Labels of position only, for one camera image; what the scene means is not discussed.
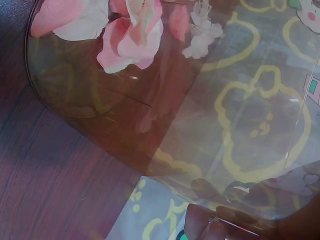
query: white flower petal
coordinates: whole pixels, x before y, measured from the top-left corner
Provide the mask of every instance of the white flower petal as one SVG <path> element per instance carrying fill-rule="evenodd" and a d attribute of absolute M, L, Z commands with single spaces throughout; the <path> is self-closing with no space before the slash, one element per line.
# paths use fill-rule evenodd
<path fill-rule="evenodd" d="M 96 39 L 109 22 L 108 0 L 83 0 L 81 16 L 53 30 L 59 38 L 67 41 Z"/>

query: yellow cartoon outline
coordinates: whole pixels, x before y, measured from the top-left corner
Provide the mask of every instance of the yellow cartoon outline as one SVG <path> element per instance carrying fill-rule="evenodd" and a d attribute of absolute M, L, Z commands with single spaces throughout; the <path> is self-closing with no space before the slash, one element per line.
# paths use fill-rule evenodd
<path fill-rule="evenodd" d="M 177 228 L 177 215 L 182 214 L 187 210 L 189 203 L 183 202 L 181 205 L 176 206 L 175 201 L 171 198 L 170 199 L 170 206 L 168 208 L 168 212 L 166 214 L 165 219 L 162 221 L 160 218 L 154 218 L 152 219 L 144 228 L 142 232 L 142 240 L 151 240 L 150 234 L 154 230 L 154 228 L 159 224 L 164 224 L 167 221 L 170 221 L 169 224 L 169 231 L 170 234 L 176 235 L 176 228 Z"/>
<path fill-rule="evenodd" d="M 256 83 L 260 79 L 262 73 L 264 72 L 273 72 L 274 73 L 274 86 L 269 90 L 263 90 L 256 87 Z M 232 159 L 232 151 L 234 147 L 234 142 L 231 138 L 230 127 L 231 121 L 226 117 L 226 109 L 223 107 L 223 99 L 231 89 L 242 89 L 245 91 L 244 99 L 247 99 L 255 90 L 260 91 L 260 95 L 263 98 L 269 99 L 272 96 L 276 95 L 278 91 L 292 96 L 296 99 L 299 99 L 299 104 L 302 106 L 303 99 L 301 98 L 300 94 L 294 90 L 293 88 L 286 87 L 281 83 L 281 71 L 278 67 L 273 65 L 262 65 L 257 70 L 255 76 L 253 77 L 252 81 L 247 84 L 244 82 L 239 81 L 232 81 L 225 86 L 222 90 L 220 95 L 217 97 L 214 103 L 214 109 L 218 113 L 218 121 L 220 125 L 223 127 L 223 134 L 222 134 L 222 142 L 225 146 L 225 152 L 223 154 L 223 164 L 227 171 L 236 179 L 237 181 L 241 181 L 243 183 L 257 183 L 263 181 L 270 176 L 280 172 L 287 163 L 287 166 L 292 164 L 302 151 L 303 147 L 305 146 L 307 139 L 310 134 L 311 129 L 311 117 L 307 106 L 305 105 L 302 109 L 302 114 L 304 116 L 304 130 L 301 134 L 300 139 L 298 142 L 293 146 L 290 151 L 289 159 L 287 160 L 285 156 L 280 159 L 275 164 L 258 170 L 252 170 L 249 172 L 242 172 L 239 165 L 237 165 L 234 160 Z"/>
<path fill-rule="evenodd" d="M 250 29 L 250 31 L 253 34 L 252 42 L 245 50 L 243 50 L 242 52 L 240 52 L 234 56 L 230 56 L 230 57 L 227 57 L 227 58 L 221 59 L 219 61 L 215 61 L 215 62 L 205 63 L 201 69 L 202 72 L 209 72 L 209 71 L 212 71 L 215 69 L 222 69 L 222 68 L 228 67 L 238 61 L 245 59 L 255 50 L 255 48 L 258 45 L 260 38 L 261 38 L 258 29 L 249 22 L 239 20 L 238 13 L 236 13 L 235 11 L 232 13 L 232 17 L 227 22 L 227 25 L 230 25 L 233 23 L 241 24 L 241 25 L 247 27 L 248 29 Z"/>
<path fill-rule="evenodd" d="M 286 43 L 289 45 L 289 47 L 292 49 L 292 51 L 297 54 L 300 58 L 307 60 L 311 64 L 316 64 L 316 59 L 302 53 L 300 49 L 291 41 L 290 39 L 290 31 L 293 24 L 300 22 L 300 19 L 297 16 L 292 17 L 284 26 L 282 29 L 282 35 Z"/>
<path fill-rule="evenodd" d="M 266 6 L 266 7 L 262 7 L 262 8 L 256 8 L 256 7 L 252 7 L 249 6 L 245 0 L 240 0 L 240 3 L 242 4 L 242 6 L 244 6 L 246 9 L 255 12 L 255 13 L 264 13 L 267 12 L 271 9 L 274 9 L 278 12 L 283 12 L 284 10 L 286 10 L 287 8 L 287 0 L 282 0 L 282 6 L 278 7 L 275 4 L 275 0 L 270 0 L 270 6 Z"/>

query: pink artificial flower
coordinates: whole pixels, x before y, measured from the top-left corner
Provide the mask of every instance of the pink artificial flower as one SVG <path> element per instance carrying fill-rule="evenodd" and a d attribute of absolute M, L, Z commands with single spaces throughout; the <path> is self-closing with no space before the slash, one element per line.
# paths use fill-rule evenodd
<path fill-rule="evenodd" d="M 97 61 L 108 74 L 130 64 L 149 67 L 159 50 L 164 26 L 160 0 L 126 0 L 130 19 L 118 18 L 108 24 L 103 35 L 103 49 Z"/>
<path fill-rule="evenodd" d="M 109 19 L 108 0 L 44 0 L 31 25 L 40 38 L 54 32 L 67 41 L 96 39 Z"/>

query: finger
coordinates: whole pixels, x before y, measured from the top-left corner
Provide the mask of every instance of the finger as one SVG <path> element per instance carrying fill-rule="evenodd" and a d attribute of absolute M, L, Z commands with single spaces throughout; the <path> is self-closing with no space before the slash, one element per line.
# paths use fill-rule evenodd
<path fill-rule="evenodd" d="M 188 240 L 198 240 L 209 221 L 213 220 L 214 212 L 210 209 L 189 204 L 185 215 L 184 232 Z"/>
<path fill-rule="evenodd" d="M 192 191 L 200 198 L 205 200 L 212 200 L 219 196 L 219 192 L 214 186 L 203 178 L 197 178 L 191 182 Z"/>
<path fill-rule="evenodd" d="M 223 224 L 214 218 L 204 229 L 201 234 L 200 240 L 225 240 L 226 230 Z"/>

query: wooden surface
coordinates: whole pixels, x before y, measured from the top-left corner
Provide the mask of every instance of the wooden surface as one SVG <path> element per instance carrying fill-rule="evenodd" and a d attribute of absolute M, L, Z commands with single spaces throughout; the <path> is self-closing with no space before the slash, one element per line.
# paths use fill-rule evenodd
<path fill-rule="evenodd" d="M 34 1 L 0 3 L 0 238 L 101 240 L 140 175 L 33 93 L 24 40 Z"/>

